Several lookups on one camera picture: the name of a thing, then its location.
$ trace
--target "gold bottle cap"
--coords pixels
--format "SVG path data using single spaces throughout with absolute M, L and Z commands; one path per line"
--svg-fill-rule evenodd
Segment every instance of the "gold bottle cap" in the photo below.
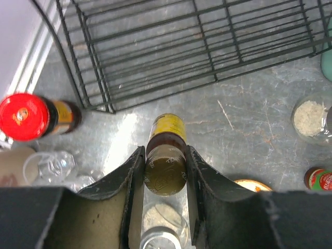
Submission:
M 186 159 L 172 145 L 159 145 L 147 156 L 145 185 L 153 193 L 170 196 L 181 191 L 187 181 Z

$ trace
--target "yellow label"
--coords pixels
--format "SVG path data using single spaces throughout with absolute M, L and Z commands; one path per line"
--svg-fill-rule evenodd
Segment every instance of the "yellow label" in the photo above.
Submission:
M 185 124 L 174 114 L 163 114 L 155 120 L 152 125 L 149 140 L 163 132 L 172 132 L 181 137 L 183 141 L 187 142 Z
M 71 123 L 73 122 L 73 113 L 71 108 L 62 101 L 53 101 L 59 115 L 58 123 Z

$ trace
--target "small bottle with green label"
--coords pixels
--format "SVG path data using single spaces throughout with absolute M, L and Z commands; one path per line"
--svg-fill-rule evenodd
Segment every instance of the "small bottle with green label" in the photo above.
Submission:
M 332 172 L 319 167 L 310 168 L 305 174 L 305 185 L 312 190 L 332 190 Z

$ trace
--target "metal wire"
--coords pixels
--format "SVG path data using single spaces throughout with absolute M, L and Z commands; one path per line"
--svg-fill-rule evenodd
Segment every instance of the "metal wire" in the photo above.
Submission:
M 332 48 L 329 0 L 57 0 L 57 7 L 74 91 L 84 108 L 109 113 Z

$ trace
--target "jar with red lid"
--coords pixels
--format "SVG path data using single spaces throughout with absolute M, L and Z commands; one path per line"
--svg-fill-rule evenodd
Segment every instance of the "jar with red lid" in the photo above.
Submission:
M 68 101 L 16 93 L 0 103 L 0 130 L 16 141 L 69 133 L 80 122 L 79 108 Z

